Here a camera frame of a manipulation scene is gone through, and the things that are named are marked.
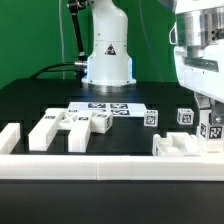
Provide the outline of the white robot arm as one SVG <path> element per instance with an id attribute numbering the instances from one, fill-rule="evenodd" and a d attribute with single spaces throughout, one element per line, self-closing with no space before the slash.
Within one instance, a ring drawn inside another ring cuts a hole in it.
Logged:
<path id="1" fill-rule="evenodd" d="M 224 125 L 224 0 L 158 0 L 175 14 L 169 32 L 178 82 L 209 109 L 212 125 Z M 93 52 L 83 83 L 105 89 L 134 84 L 127 54 L 126 14 L 112 0 L 87 0 L 93 15 Z"/>

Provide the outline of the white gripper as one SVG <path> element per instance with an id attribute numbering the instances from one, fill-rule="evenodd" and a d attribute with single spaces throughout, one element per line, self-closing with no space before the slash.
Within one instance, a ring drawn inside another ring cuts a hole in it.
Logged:
<path id="1" fill-rule="evenodd" d="M 207 46 L 203 53 L 204 60 L 218 64 L 216 71 L 185 65 L 186 50 L 183 47 L 175 47 L 177 79 L 181 86 L 195 92 L 194 99 L 200 111 L 211 109 L 212 125 L 224 125 L 224 44 Z"/>

